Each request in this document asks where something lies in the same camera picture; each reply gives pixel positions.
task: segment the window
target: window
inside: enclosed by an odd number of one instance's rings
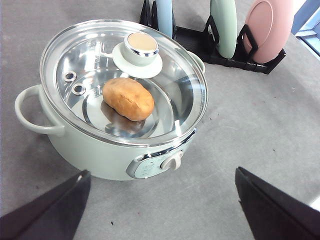
[[[294,16],[291,32],[320,56],[320,0],[306,0]]]

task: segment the dish rack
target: dish rack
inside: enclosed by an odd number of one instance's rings
[[[153,1],[150,11],[149,0],[144,0],[139,23],[155,30],[159,30],[156,1]],[[229,68],[238,68],[256,73],[269,74],[286,56],[285,50],[282,49],[279,54],[269,62],[254,62],[252,57],[257,52],[258,45],[249,26],[245,24],[236,39],[236,48],[233,57],[222,57],[217,50],[220,36],[212,15],[210,15],[206,21],[204,30],[197,31],[176,26],[175,17],[172,13],[172,32],[172,38],[174,40],[176,40],[186,50],[198,55],[203,62],[208,64],[216,64]],[[244,35],[247,36],[252,46],[249,53],[247,53],[244,48]]]

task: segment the pink plate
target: pink plate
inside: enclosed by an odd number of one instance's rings
[[[258,45],[253,60],[264,64],[274,59],[285,46],[294,21],[293,0],[256,0],[245,19]],[[247,53],[252,46],[243,37]]]

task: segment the electric hot pot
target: electric hot pot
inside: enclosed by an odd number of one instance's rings
[[[115,47],[132,33],[152,36],[161,58],[161,67],[137,64],[142,77],[124,70],[129,62],[114,61]],[[47,134],[70,164],[96,177],[125,181],[175,170],[208,102],[202,62],[191,55],[171,38],[138,23],[101,19],[73,25],[43,51],[41,84],[17,96],[17,118],[27,129]],[[103,86],[114,78],[132,78],[151,93],[154,109],[148,118],[131,121],[104,103]],[[38,96],[47,126],[24,118],[21,107],[30,96]]]

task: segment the plate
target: plate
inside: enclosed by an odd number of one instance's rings
[[[155,0],[159,31],[172,38],[172,0]]]
[[[237,12],[235,0],[211,0],[210,14],[218,30],[219,54],[230,59],[235,54],[237,44]]]
[[[285,46],[294,22],[293,0],[256,0],[245,19],[258,45],[253,60],[264,64],[274,59]],[[243,37],[247,53],[252,46]]]

